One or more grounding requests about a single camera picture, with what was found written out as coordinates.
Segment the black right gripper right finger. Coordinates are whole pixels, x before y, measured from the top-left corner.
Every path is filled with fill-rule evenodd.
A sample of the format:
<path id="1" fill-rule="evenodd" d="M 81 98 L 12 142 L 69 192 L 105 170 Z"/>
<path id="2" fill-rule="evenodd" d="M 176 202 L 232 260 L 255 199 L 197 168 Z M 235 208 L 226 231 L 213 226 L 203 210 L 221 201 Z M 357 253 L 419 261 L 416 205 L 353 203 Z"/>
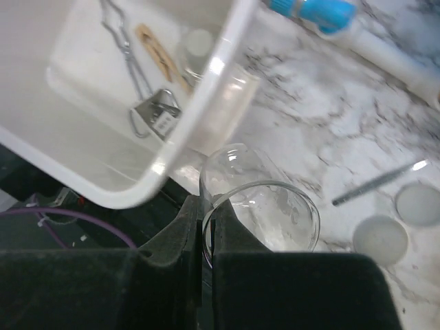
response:
<path id="1" fill-rule="evenodd" d="M 216 329 L 400 329 L 384 275 L 366 256 L 273 252 L 229 202 L 212 215 Z"/>

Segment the wooden test tube clamp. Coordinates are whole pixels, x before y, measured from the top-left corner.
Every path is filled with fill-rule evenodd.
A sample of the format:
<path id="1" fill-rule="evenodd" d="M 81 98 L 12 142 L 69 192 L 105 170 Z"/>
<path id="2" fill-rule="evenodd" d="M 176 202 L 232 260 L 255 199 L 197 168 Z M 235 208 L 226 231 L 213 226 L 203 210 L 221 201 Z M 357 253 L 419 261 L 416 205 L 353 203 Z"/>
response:
<path id="1" fill-rule="evenodd" d="M 135 35 L 139 42 L 141 42 L 142 47 L 149 53 L 166 81 L 170 83 L 178 83 L 181 88 L 190 95 L 193 92 L 193 88 L 180 74 L 174 60 L 158 41 L 151 29 L 143 23 L 138 24 L 135 27 Z"/>

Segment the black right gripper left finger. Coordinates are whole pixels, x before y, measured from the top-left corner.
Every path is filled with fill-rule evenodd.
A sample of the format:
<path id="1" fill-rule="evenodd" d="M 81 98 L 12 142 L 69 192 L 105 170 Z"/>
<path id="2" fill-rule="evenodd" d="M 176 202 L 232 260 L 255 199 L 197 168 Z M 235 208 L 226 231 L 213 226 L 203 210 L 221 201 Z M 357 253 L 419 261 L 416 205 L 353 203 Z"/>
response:
<path id="1" fill-rule="evenodd" d="M 2 329 L 196 329 L 197 202 L 142 247 L 1 252 Z"/>

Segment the metal crucible tongs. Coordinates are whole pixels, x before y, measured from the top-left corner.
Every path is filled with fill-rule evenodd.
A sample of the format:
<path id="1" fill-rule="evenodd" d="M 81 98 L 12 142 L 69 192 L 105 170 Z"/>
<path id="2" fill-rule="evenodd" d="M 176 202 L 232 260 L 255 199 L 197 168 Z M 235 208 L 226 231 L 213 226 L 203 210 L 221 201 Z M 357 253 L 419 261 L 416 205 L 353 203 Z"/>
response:
<path id="1" fill-rule="evenodd" d="M 153 95 L 153 89 L 131 47 L 131 39 L 126 29 L 127 20 L 124 11 L 113 1 L 100 1 L 100 6 L 102 10 L 101 24 L 113 37 L 116 47 L 124 57 L 137 98 L 139 101 L 146 100 L 149 96 Z"/>

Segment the white plastic bin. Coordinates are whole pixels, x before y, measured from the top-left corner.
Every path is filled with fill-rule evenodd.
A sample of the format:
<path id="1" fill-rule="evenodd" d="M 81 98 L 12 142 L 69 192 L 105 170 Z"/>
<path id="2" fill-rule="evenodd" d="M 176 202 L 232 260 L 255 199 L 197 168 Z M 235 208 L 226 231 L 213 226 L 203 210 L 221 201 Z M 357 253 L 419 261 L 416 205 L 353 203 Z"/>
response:
<path id="1" fill-rule="evenodd" d="M 124 209 L 153 197 L 186 149 L 208 156 L 228 143 L 258 86 L 238 60 L 259 3 L 113 2 L 153 94 L 170 90 L 181 109 L 168 139 L 132 131 L 129 109 L 141 101 L 101 24 L 100 1 L 2 1 L 1 143 L 94 203 Z M 195 85 L 184 78 L 190 95 L 142 47 L 141 23 L 178 69 L 183 36 L 196 28 L 213 34 L 203 77 Z"/>

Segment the black item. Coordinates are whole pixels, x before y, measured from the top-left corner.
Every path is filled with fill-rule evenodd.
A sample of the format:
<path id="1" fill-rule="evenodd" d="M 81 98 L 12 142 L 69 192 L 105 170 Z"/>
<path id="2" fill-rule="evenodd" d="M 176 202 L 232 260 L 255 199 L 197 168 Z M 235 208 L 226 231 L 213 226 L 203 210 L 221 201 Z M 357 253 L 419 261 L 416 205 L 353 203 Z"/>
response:
<path id="1" fill-rule="evenodd" d="M 129 123 L 138 138 L 155 136 L 165 142 L 181 114 L 173 93 L 168 89 L 158 89 L 150 98 L 129 109 Z"/>

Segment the dark metal spatula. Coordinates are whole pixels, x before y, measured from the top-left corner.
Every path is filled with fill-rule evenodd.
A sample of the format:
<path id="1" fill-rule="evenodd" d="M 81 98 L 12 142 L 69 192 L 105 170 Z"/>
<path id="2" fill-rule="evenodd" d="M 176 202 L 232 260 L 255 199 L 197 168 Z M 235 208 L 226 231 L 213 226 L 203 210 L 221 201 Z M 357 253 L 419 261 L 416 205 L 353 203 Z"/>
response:
<path id="1" fill-rule="evenodd" d="M 346 191 L 342 195 L 333 199 L 331 203 L 333 206 L 342 205 L 352 199 L 358 198 L 359 196 L 365 195 L 366 193 L 376 190 L 381 186 L 387 185 L 390 182 L 395 181 L 402 175 L 405 175 L 406 173 L 419 171 L 425 168 L 429 164 L 430 164 L 430 160 L 421 159 L 421 160 L 417 160 L 416 162 L 400 166 L 399 168 L 395 168 L 386 173 L 383 173 L 373 179 L 364 182 L 363 184 L 355 188 L 352 188 L 351 190 Z"/>

